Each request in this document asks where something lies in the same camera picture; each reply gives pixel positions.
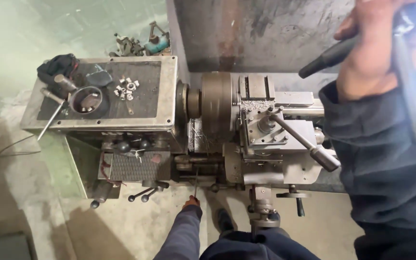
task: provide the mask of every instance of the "metal ring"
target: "metal ring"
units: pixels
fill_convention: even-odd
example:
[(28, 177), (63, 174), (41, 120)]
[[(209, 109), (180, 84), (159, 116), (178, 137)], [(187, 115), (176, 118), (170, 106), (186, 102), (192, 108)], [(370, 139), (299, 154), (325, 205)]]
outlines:
[(128, 83), (128, 84), (126, 85), (126, 88), (127, 88), (128, 90), (131, 90), (131, 91), (136, 90), (136, 84), (134, 84), (133, 82), (130, 82), (130, 83)]

